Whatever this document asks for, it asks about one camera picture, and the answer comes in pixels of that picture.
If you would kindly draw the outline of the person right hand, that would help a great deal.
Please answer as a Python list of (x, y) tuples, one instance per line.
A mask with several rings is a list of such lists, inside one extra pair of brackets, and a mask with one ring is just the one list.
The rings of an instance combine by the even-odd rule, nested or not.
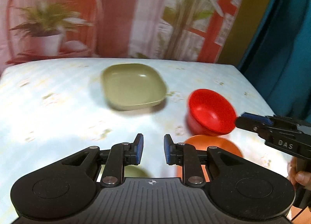
[(311, 185), (310, 173), (306, 171), (296, 171), (296, 162), (297, 162), (297, 158), (292, 157), (292, 160), (288, 163), (288, 166), (287, 166), (288, 180), (294, 186), (297, 184), (300, 184), (310, 189), (310, 185)]

